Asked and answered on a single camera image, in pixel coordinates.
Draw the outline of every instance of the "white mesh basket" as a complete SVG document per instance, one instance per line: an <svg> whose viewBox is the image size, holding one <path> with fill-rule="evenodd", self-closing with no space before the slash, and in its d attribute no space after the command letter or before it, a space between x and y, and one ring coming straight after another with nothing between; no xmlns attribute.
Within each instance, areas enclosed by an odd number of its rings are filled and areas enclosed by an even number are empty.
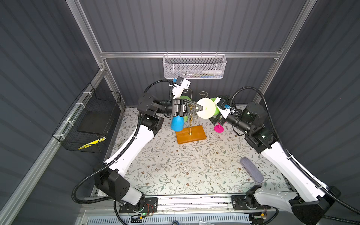
<svg viewBox="0 0 360 225"><path fill-rule="evenodd" d="M225 55L166 54L162 59L167 79L221 79L226 66Z"/></svg>

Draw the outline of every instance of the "yellow marker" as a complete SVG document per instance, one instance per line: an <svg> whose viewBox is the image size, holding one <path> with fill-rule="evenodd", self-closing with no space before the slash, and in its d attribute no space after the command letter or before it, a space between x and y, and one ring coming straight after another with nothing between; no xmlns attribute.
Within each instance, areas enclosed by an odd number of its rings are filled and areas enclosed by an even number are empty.
<svg viewBox="0 0 360 225"><path fill-rule="evenodd" d="M78 148L78 150L84 149L84 148L90 147L90 146L92 146L94 144L97 144L99 142L105 141L105 139L106 139L106 137L103 137L103 138L97 139L95 141L92 141L92 142L90 142L88 144L85 144L85 145L81 146L80 148Z"/></svg>

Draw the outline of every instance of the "black wire basket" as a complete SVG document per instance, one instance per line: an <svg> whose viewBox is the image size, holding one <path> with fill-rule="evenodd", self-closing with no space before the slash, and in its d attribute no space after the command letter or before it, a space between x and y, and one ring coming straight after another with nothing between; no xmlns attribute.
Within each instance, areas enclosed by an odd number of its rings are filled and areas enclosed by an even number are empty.
<svg viewBox="0 0 360 225"><path fill-rule="evenodd" d="M53 133L62 146L71 151L102 153L107 151L112 134L110 130L120 116L121 96L118 92L92 89L82 103L76 103L73 116L67 114ZM59 134L58 128L65 123Z"/></svg>

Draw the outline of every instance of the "orange wooden board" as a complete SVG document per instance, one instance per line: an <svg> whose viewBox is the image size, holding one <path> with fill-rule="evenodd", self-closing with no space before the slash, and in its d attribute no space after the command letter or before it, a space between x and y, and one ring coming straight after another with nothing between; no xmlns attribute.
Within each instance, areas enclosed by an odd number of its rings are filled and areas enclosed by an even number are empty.
<svg viewBox="0 0 360 225"><path fill-rule="evenodd" d="M184 128L182 131L176 132L176 138L178 144L205 140L206 135L202 125L195 126L191 128L191 135L189 135L190 128Z"/></svg>

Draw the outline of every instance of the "wire mesh basket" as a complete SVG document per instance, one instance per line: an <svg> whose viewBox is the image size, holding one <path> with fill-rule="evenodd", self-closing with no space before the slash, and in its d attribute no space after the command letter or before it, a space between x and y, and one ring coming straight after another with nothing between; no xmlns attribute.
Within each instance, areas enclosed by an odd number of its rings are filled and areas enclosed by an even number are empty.
<svg viewBox="0 0 360 225"><path fill-rule="evenodd" d="M164 77L174 79L221 79L226 66L225 55L166 54L163 56Z"/></svg>
<svg viewBox="0 0 360 225"><path fill-rule="evenodd" d="M101 153L107 151L111 141L109 130L119 118L120 93L92 89L81 103L73 116L59 123L66 123L61 133L53 133L67 150Z"/></svg>

